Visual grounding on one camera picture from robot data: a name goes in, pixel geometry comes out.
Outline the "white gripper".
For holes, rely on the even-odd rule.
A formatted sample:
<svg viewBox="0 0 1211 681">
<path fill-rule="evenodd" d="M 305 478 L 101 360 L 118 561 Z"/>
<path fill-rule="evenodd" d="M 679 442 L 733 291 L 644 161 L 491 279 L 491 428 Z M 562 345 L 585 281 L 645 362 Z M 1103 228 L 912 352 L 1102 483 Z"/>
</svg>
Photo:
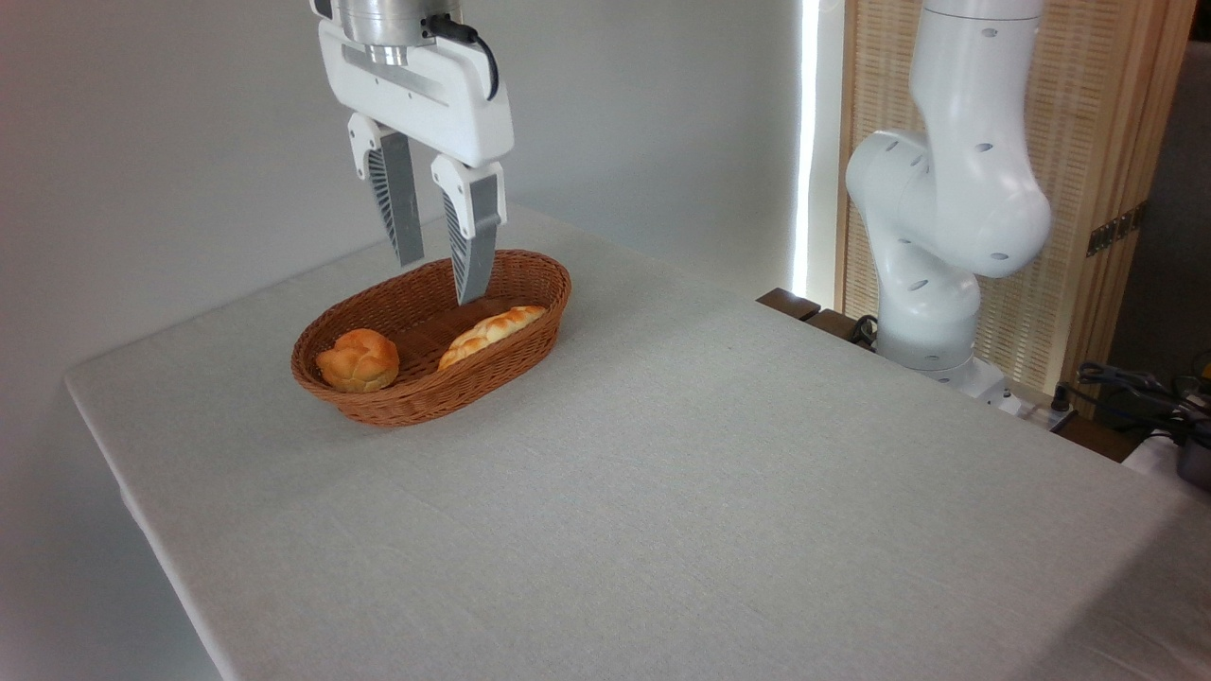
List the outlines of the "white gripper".
<svg viewBox="0 0 1211 681">
<path fill-rule="evenodd" d="M 497 164 L 515 143 L 505 82 L 489 96 L 489 61 L 470 44 L 437 39 L 407 48 L 404 65 L 388 65 L 331 21 L 320 22 L 317 36 L 331 90 L 355 111 L 348 121 L 355 168 L 375 194 L 398 267 L 424 257 L 411 138 L 444 151 L 431 173 L 443 194 L 458 305 L 470 305 L 487 292 L 497 231 L 507 221 Z"/>
</svg>

